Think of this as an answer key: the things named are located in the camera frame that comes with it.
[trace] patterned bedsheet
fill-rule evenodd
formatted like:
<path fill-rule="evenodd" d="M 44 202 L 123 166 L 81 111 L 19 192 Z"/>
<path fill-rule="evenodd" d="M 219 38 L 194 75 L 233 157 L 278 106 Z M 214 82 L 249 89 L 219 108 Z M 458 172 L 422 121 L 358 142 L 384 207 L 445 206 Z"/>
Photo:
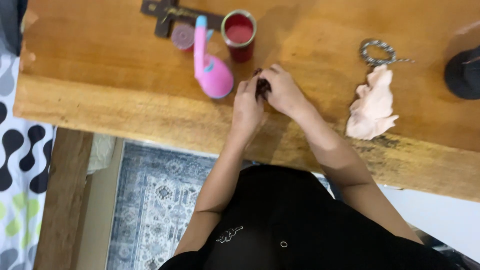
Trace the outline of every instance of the patterned bedsheet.
<path fill-rule="evenodd" d="M 12 38 L 11 29 L 19 27 L 16 9 L 20 4 L 0 2 L 0 270 L 30 270 L 55 130 L 50 124 L 13 117 L 20 43 Z"/>

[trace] wooden cross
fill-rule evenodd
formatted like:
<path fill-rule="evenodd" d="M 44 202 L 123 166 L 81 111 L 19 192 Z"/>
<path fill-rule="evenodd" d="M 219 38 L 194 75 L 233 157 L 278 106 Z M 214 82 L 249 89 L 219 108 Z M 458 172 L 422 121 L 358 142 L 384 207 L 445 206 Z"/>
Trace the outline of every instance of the wooden cross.
<path fill-rule="evenodd" d="M 181 7 L 178 0 L 144 0 L 140 12 L 158 18 L 155 27 L 157 37 L 169 37 L 173 21 L 195 25 L 199 15 L 207 17 L 208 28 L 220 31 L 224 18 L 221 15 Z"/>

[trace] blue patterned rug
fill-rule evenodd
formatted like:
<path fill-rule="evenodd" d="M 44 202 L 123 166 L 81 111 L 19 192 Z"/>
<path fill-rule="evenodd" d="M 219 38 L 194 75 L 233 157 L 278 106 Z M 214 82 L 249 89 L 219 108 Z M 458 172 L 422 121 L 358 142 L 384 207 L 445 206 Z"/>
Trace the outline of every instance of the blue patterned rug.
<path fill-rule="evenodd" d="M 124 143 L 107 270 L 157 270 L 173 256 L 215 160 Z"/>

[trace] black shirt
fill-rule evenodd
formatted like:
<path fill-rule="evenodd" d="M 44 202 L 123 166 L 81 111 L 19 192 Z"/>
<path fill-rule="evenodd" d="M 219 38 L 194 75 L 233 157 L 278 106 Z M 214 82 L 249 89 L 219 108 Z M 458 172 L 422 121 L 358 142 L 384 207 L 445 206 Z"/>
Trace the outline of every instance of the black shirt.
<path fill-rule="evenodd" d="M 199 251 L 160 270 L 453 269 L 443 255 L 397 237 L 340 201 L 309 172 L 240 172 L 222 220 Z"/>

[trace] floor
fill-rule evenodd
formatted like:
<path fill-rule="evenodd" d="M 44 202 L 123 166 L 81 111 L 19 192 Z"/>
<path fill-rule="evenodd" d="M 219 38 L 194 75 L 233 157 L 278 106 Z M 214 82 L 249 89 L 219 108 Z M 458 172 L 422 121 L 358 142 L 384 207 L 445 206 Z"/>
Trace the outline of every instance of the floor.
<path fill-rule="evenodd" d="M 118 138 L 110 167 L 87 179 L 72 270 L 105 269 L 122 146 Z"/>

